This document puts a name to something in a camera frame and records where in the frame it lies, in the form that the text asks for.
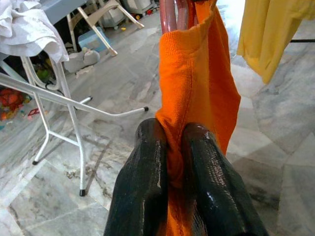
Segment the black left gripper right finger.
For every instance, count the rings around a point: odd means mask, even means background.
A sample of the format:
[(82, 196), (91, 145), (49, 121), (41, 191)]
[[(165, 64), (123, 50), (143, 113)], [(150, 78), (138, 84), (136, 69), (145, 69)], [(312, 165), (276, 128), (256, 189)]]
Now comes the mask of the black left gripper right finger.
[(186, 125), (182, 156), (194, 236), (268, 236), (241, 176), (205, 126)]

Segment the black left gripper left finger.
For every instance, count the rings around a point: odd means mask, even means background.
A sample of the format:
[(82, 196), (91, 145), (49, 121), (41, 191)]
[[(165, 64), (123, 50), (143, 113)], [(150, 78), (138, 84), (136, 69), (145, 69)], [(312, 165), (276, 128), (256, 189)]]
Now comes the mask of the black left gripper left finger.
[(120, 170), (103, 236), (166, 236), (167, 140), (156, 118), (142, 121)]

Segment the orange shirt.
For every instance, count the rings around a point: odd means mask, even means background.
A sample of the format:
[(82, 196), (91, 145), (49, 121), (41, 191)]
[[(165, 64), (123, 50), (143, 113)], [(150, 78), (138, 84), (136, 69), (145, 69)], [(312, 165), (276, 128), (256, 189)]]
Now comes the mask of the orange shirt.
[(182, 192), (184, 127), (190, 122), (203, 124), (226, 152), (241, 100), (231, 74), (228, 35), (217, 0), (188, 3), (189, 28), (166, 32), (159, 43), (162, 99), (156, 118), (168, 141), (166, 236), (192, 236)]

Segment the yellow printed shirt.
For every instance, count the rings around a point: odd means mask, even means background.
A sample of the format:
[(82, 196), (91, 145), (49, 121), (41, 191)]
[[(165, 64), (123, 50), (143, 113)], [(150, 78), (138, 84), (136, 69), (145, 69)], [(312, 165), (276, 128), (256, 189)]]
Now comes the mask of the yellow printed shirt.
[(303, 20), (315, 19), (315, 0), (246, 0), (237, 54), (268, 84)]

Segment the reddish brown plastic hanger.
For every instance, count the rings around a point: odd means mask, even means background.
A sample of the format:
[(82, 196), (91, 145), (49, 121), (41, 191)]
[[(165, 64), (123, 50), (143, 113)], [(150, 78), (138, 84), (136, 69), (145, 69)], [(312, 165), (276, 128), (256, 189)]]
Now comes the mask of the reddish brown plastic hanger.
[(162, 34), (198, 24), (193, 0), (159, 0), (159, 11)]

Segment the white shirt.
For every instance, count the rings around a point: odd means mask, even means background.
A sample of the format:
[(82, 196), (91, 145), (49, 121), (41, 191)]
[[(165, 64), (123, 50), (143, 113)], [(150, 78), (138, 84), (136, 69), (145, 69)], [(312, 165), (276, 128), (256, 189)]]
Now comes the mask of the white shirt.
[(0, 53), (34, 57), (41, 51), (56, 63), (69, 60), (40, 0), (0, 0)]

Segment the white metal table legs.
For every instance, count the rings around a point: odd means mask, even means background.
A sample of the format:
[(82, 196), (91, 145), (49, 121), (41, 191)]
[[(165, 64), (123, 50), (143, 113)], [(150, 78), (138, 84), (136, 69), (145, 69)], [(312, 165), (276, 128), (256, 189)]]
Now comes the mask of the white metal table legs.
[[(62, 90), (62, 95), (56, 94), (48, 90), (46, 85), (40, 86), (39, 83), (36, 81), (38, 79), (37, 74), (34, 70), (32, 61), (29, 57), (21, 57), (22, 65), (24, 71), (26, 73), (28, 82), (25, 80), (7, 63), (3, 60), (7, 58), (7, 56), (0, 54), (0, 68), (3, 69), (6, 73), (0, 73), (0, 85), (21, 91), (23, 93), (27, 93), (29, 95), (33, 95), (37, 107), (39, 109), (39, 113), (45, 128), (46, 137), (44, 143), (40, 147), (35, 159), (33, 160), (32, 164), (37, 165), (40, 162), (40, 158), (44, 149), (46, 148), (48, 141), (51, 137), (59, 138), (67, 143), (73, 144), (79, 148), (80, 153), (80, 192), (79, 196), (84, 197), (86, 196), (86, 182), (85, 182), (85, 164), (86, 164), (86, 155), (85, 149), (83, 145), (82, 135), (79, 129), (78, 119), (76, 116), (76, 110), (85, 111), (88, 113), (95, 113), (101, 114), (107, 118), (123, 118), (127, 116), (131, 116), (133, 114), (138, 114), (141, 112), (147, 112), (149, 108), (147, 106), (135, 110), (131, 110), (124, 113), (119, 114), (111, 114), (105, 111), (99, 110), (97, 108), (91, 107), (86, 103), (92, 100), (92, 97), (88, 97), (80, 102), (71, 99), (69, 87), (66, 81), (66, 77), (63, 70), (63, 65), (59, 62), (56, 63), (51, 60), (51, 65), (56, 76), (56, 85), (57, 88)], [(68, 112), (70, 114), (70, 118), (72, 121), (72, 126), (74, 129), (76, 140), (70, 139), (66, 136), (63, 136), (59, 133), (56, 133), (51, 130), (48, 120), (45, 115), (44, 107), (42, 104), (41, 99), (49, 100), (54, 103), (58, 103), (67, 107)]]

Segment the grey plush toy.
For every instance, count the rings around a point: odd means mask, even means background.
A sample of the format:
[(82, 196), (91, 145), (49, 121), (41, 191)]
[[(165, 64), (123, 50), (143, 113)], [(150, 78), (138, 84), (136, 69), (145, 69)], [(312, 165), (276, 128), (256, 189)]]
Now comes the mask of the grey plush toy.
[(99, 52), (83, 48), (81, 52), (70, 54), (69, 60), (65, 61), (63, 64), (64, 68), (69, 73), (76, 73), (87, 66), (91, 66), (98, 63), (99, 60), (100, 60)]

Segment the light blue box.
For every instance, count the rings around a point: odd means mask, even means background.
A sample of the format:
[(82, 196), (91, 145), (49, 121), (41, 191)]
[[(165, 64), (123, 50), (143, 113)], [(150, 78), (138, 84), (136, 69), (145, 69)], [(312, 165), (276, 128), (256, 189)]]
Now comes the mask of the light blue box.
[(97, 52), (108, 50), (108, 48), (93, 30), (90, 30), (80, 35), (78, 37), (78, 44), (82, 51), (86, 49), (94, 50)]

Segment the colourful toy pile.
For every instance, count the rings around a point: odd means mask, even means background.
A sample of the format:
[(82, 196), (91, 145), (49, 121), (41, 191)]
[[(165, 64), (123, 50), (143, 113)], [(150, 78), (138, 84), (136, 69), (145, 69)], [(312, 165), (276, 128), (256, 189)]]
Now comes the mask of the colourful toy pile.
[(31, 100), (29, 95), (11, 88), (0, 90), (0, 121), (14, 118), (18, 111)]

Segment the white drawer cart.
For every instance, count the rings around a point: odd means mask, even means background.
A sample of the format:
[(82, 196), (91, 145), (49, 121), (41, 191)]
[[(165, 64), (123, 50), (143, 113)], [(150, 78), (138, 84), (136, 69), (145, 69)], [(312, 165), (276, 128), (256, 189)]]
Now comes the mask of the white drawer cart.
[(120, 0), (120, 2), (130, 14), (141, 16), (146, 16), (148, 12), (154, 12), (158, 8), (155, 0)]

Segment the grey folding table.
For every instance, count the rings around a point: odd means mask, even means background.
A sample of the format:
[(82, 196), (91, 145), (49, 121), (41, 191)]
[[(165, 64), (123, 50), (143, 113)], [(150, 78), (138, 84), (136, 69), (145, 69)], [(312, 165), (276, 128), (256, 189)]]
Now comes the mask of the grey folding table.
[(53, 25), (86, 2), (87, 0), (39, 0), (41, 9)]

